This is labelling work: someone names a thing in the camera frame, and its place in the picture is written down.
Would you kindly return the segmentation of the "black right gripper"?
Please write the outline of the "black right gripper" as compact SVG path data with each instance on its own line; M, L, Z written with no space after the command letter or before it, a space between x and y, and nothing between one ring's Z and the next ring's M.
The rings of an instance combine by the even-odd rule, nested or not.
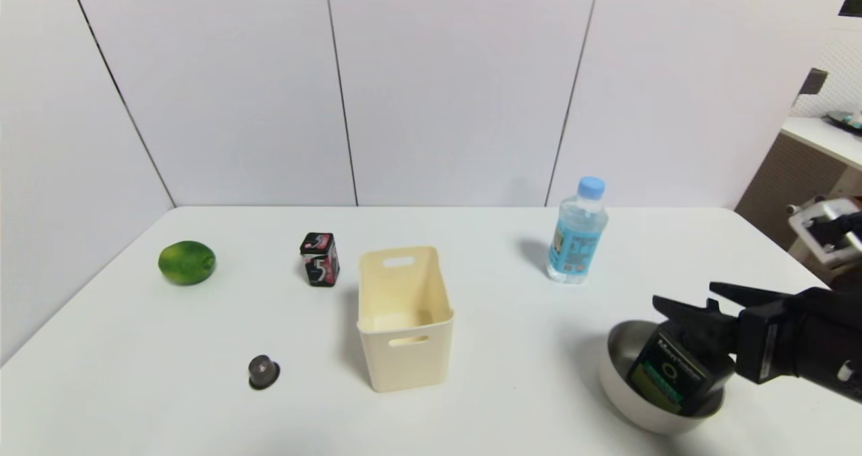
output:
M860 295L827 288L785 294L711 282L709 290L744 306L738 318L719 302L694 306L654 296L653 308L683 333L693 350L736 354L736 373L763 385L800 377L860 402Z

